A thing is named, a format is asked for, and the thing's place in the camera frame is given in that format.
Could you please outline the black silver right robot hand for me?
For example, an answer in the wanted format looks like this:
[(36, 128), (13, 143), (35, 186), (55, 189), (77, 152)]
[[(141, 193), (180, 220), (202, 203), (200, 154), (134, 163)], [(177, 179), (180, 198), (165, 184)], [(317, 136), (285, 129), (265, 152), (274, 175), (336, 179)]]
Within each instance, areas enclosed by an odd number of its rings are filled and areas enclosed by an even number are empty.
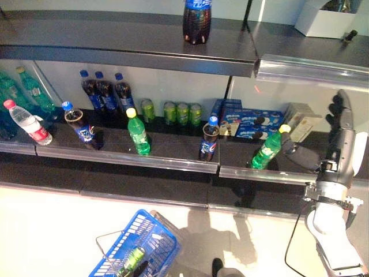
[(291, 162), (318, 174), (317, 181), (336, 182), (351, 187), (355, 175), (353, 169), (356, 132), (353, 126), (353, 111), (349, 96), (340, 89), (332, 98), (326, 115), (331, 126), (325, 157), (297, 145), (290, 134), (281, 135), (281, 151)]

